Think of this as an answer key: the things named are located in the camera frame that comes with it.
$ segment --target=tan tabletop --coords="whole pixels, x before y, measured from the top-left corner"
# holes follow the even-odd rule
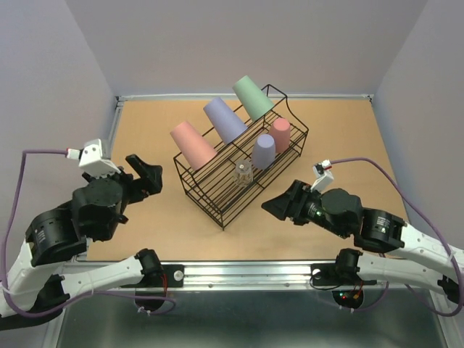
[[[229,100],[234,108],[238,101]],[[126,225],[111,241],[93,243],[88,260],[121,260],[140,249],[154,249],[161,260],[301,260],[333,259],[352,239],[340,239],[316,225],[294,226],[261,209],[263,201],[282,194],[299,179],[315,180],[312,165],[325,159],[369,157],[392,174],[369,101],[290,100],[290,107],[310,129],[303,155],[296,159],[226,229],[222,231],[183,192],[173,157],[178,153],[170,130],[188,120],[200,133],[211,127],[203,112],[206,100],[127,101],[115,139],[112,160],[128,169],[125,156],[135,153],[163,166],[163,190],[129,206]],[[333,167],[335,181],[362,199],[364,207],[406,218],[402,200],[373,166],[364,162]]]

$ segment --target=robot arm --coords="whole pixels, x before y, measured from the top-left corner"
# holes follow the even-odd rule
[[[457,276],[441,242],[421,233],[400,217],[365,208],[358,196],[341,188],[321,191],[334,179],[329,161],[314,166],[317,176],[311,186],[295,180],[282,195],[264,202],[262,208],[279,220],[289,218],[295,225],[315,223],[345,239],[354,236],[354,245],[368,252],[403,257],[391,260],[342,250],[320,277],[326,285],[353,284],[361,280],[385,280],[418,285],[458,301]],[[464,251],[452,248],[460,268]]]
[[[17,315],[11,303],[29,313],[43,312],[87,292],[163,274],[158,256],[148,249],[97,270],[60,274],[64,263],[87,250],[86,239],[109,241],[117,225],[128,221],[123,214],[128,204],[141,202],[162,189],[160,166],[148,165],[134,154],[127,156],[126,161],[140,176],[134,179],[111,162],[99,139],[81,150],[68,149],[67,158],[79,161],[88,185],[76,189],[72,200],[38,215],[30,224],[7,275],[9,288],[0,293],[0,330],[39,325],[61,313],[26,318]]]

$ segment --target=black metal dish rack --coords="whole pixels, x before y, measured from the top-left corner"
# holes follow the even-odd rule
[[[198,205],[223,230],[237,217],[266,187],[268,187],[297,157],[300,157],[308,134],[307,126],[290,110],[288,96],[272,85],[266,85],[262,90],[267,96],[270,89],[275,90],[282,97],[275,103],[268,113],[260,119],[248,119],[248,129],[237,139],[225,145],[220,142],[215,146],[217,155],[198,170],[193,170],[182,153],[174,156],[183,189],[196,205]],[[286,103],[285,115],[275,110],[281,103]],[[238,112],[243,105],[234,110]],[[251,160],[252,150],[257,137],[268,133],[273,121],[278,117],[285,117],[291,125],[291,139],[289,148],[275,156],[273,164],[265,170],[253,167],[253,181],[248,186],[237,186],[233,173],[238,160]],[[210,128],[203,136],[214,131]]]

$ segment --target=metal table frame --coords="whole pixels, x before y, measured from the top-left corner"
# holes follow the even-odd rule
[[[164,262],[164,264],[185,265],[183,288],[172,288],[177,291],[314,291],[309,286],[312,269],[318,263],[328,260],[305,261],[246,261],[246,262]],[[74,261],[67,264],[63,273],[79,273],[113,262],[82,262]],[[385,287],[384,283],[375,286]],[[402,288],[401,284],[393,284],[392,289]],[[154,289],[137,289],[138,291],[153,291]],[[431,292],[436,309],[451,312],[449,302],[442,295]],[[51,321],[46,329],[42,347],[57,347],[65,312]],[[460,330],[454,318],[438,317],[448,347],[464,348]]]

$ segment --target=red cup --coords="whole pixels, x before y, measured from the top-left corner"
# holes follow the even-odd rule
[[[200,169],[217,154],[216,150],[188,121],[177,125],[170,135],[193,170]]]
[[[285,118],[278,118],[270,127],[269,134],[275,141],[275,152],[280,154],[290,145],[290,122]]]

